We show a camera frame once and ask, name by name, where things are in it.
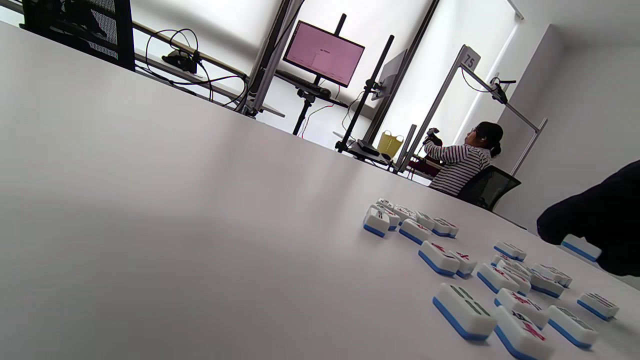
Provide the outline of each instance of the computer monitor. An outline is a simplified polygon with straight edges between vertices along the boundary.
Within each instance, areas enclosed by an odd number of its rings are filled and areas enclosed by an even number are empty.
[[[375,101],[391,96],[391,91],[393,91],[393,87],[396,85],[396,81],[398,80],[398,74],[400,73],[400,68],[402,67],[406,52],[407,49],[403,50],[382,68],[382,75],[380,75],[379,83],[380,88],[373,93],[371,100]]]
[[[284,61],[348,87],[364,53],[364,46],[299,21]]]

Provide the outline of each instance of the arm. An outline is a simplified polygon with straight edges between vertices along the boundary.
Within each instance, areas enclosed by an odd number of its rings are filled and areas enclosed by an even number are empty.
[[[425,144],[424,151],[432,158],[446,163],[460,162],[468,155],[468,149],[464,145],[441,147],[430,141]]]

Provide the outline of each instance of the table surface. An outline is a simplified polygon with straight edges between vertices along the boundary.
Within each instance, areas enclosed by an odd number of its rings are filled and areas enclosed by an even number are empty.
[[[637,359],[640,292],[489,212],[112,64],[0,23],[0,354],[6,359],[512,359],[461,339],[440,277],[394,233],[362,229],[385,197],[573,276],[560,300],[600,331],[551,327],[553,359]],[[610,323],[576,305],[617,303]]]

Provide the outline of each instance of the mesh chair back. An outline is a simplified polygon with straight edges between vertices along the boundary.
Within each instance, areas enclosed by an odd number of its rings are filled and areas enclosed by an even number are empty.
[[[458,198],[469,204],[493,211],[498,200],[520,184],[522,183],[513,176],[492,165],[469,180],[460,190]]]
[[[23,0],[24,28],[134,70],[128,0]]]

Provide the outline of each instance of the pink screen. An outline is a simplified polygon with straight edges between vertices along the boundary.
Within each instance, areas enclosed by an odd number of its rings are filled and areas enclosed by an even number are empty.
[[[364,48],[299,23],[286,59],[349,85]]]

